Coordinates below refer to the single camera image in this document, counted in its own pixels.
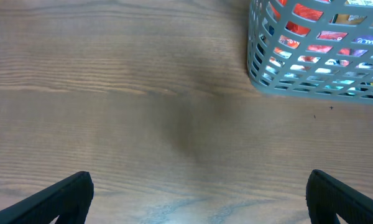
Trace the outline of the orange spaghetti packet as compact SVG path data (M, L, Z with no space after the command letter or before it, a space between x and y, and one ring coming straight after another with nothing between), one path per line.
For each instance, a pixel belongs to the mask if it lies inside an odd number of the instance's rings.
M269 1L274 21L283 22L286 30L306 36L315 29L358 34L373 29L373 1L349 0L279 0Z

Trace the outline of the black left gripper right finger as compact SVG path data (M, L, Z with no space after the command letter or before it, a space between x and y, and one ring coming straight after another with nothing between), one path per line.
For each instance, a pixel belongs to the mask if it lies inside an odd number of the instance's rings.
M373 224L373 199L322 170L312 170L306 185L306 204L312 224Z

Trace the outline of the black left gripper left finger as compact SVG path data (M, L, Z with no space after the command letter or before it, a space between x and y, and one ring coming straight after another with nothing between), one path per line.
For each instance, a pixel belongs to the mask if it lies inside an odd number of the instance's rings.
M0 224L84 224L94 195L89 172L80 171L0 211Z

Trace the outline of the Kleenex tissue multipack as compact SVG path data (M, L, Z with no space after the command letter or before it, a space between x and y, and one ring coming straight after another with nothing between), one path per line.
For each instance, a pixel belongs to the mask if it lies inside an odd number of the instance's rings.
M359 58L367 53L363 49L340 49L328 57L330 45L309 45L298 53L301 43L284 35L279 38L267 61L256 60L264 66L260 82L276 90L316 93L373 99L373 63L359 62L344 57Z

